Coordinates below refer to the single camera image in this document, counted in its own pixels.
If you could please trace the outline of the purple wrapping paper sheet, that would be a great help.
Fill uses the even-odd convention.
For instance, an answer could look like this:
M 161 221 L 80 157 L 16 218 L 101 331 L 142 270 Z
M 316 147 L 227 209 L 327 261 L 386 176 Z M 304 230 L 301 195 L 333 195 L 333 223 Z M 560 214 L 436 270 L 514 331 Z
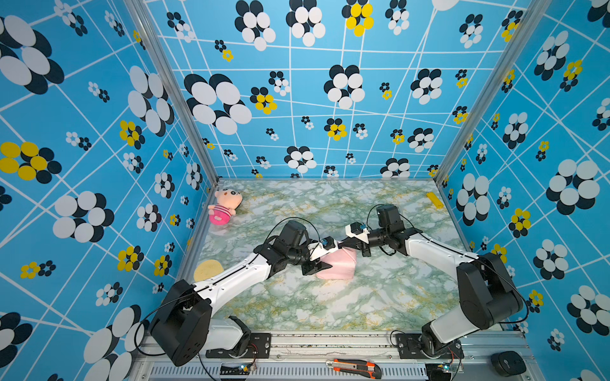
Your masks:
M 353 279 L 357 266 L 357 252 L 355 249 L 344 248 L 325 255 L 322 262 L 329 264 L 331 268 L 322 270 L 316 274 L 319 279 L 325 280 L 349 280 Z

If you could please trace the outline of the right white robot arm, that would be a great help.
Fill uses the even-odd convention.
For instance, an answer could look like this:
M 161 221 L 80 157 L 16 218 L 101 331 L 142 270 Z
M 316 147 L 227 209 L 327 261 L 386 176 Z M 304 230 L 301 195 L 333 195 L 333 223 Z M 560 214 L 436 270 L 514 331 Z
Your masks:
M 492 253 L 478 256 L 442 244 L 413 224 L 392 204 L 376 208 L 379 227 L 369 230 L 364 223 L 346 227 L 340 248 L 357 249 L 368 256 L 370 249 L 388 246 L 406 257 L 421 260 L 457 282 L 459 303 L 441 317 L 422 327 L 421 350 L 435 357 L 471 333 L 506 322 L 522 311 L 526 299 L 512 282 L 502 259 Z

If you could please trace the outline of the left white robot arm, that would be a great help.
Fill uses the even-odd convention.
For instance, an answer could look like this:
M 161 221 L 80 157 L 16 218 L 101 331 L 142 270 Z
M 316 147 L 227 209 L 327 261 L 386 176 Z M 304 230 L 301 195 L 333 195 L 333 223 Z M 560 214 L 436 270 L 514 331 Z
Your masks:
M 251 330 L 235 316 L 215 319 L 214 315 L 243 291 L 289 265 L 300 266 L 305 276 L 332 268 L 321 258 L 337 250 L 334 238 L 312 240 L 303 224 L 290 220 L 280 234 L 267 237 L 246 259 L 221 274 L 195 284 L 176 282 L 156 311 L 149 333 L 176 367 L 215 350 L 242 357 L 248 352 Z

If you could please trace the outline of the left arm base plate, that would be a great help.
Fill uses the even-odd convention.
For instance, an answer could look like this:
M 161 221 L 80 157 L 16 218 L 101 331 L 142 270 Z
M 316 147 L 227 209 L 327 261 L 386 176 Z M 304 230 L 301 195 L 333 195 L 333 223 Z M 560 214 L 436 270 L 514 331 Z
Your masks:
M 271 333 L 254 332 L 242 320 L 230 316 L 211 320 L 207 340 L 200 353 L 209 359 L 268 359 L 271 344 Z

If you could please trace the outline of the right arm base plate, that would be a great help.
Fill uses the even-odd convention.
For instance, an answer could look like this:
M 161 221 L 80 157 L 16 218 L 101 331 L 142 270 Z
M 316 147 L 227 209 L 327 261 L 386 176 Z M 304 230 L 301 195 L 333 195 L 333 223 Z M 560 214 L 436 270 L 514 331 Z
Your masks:
M 423 333 L 394 333 L 391 342 L 402 360 L 463 360 L 465 357 L 459 340 L 443 344 Z

